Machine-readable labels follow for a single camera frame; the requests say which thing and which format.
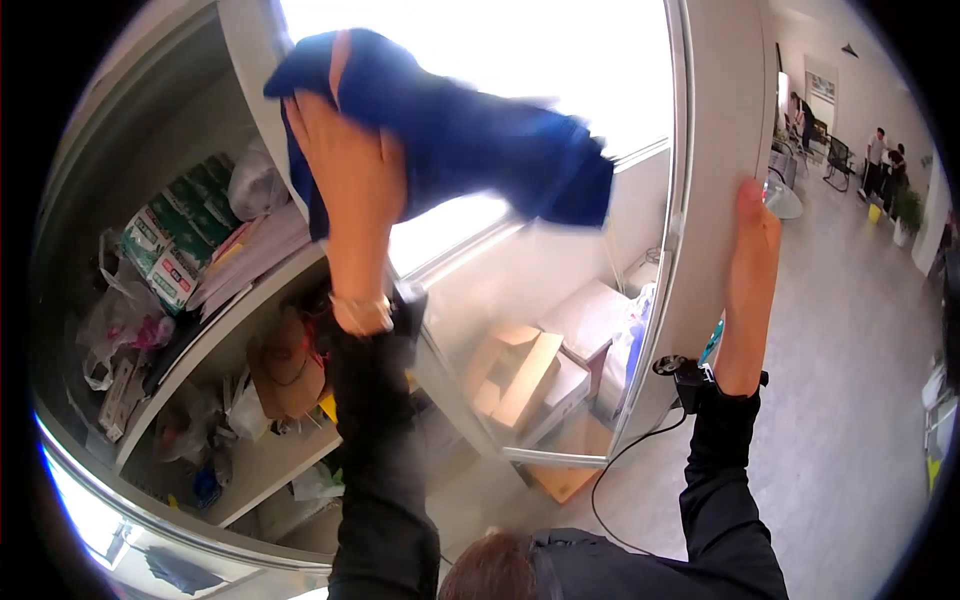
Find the potted plant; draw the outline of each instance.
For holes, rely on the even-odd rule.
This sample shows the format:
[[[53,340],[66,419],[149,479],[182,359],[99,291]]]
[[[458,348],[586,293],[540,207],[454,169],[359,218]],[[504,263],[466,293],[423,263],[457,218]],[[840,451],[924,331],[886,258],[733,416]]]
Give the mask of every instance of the potted plant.
[[[920,194],[913,188],[905,185],[898,190],[894,197],[894,210],[897,214],[897,224],[894,227],[894,244],[901,248],[906,243],[908,235],[916,235],[924,224],[924,207],[921,204]]]

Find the black pants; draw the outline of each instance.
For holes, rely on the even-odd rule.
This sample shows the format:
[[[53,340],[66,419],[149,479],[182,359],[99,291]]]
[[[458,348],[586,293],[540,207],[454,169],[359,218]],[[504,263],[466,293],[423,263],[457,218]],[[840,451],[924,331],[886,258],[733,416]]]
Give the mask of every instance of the black pants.
[[[804,147],[806,152],[810,152],[810,136],[813,135],[813,121],[804,120],[804,137],[801,140],[801,145]]]
[[[880,165],[867,161],[867,170],[863,173],[863,193],[870,198],[873,192],[880,193]]]

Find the black chair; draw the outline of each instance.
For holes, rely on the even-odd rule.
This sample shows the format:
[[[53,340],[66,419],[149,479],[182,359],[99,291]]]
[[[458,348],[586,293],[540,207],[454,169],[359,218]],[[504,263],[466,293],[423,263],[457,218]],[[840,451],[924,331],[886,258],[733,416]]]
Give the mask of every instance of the black chair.
[[[830,180],[836,172],[843,174],[844,187],[840,189]],[[850,175],[853,169],[850,167],[850,148],[839,139],[830,136],[830,147],[827,150],[827,175],[824,181],[830,184],[830,187],[838,192],[846,193],[850,189]]]

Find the green plant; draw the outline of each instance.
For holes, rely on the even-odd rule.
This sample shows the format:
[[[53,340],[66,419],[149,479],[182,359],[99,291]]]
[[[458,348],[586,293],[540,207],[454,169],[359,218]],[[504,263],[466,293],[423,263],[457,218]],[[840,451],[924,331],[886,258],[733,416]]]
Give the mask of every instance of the green plant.
[[[907,233],[915,235],[924,224],[924,206],[920,194],[905,185],[894,197],[897,219]]]

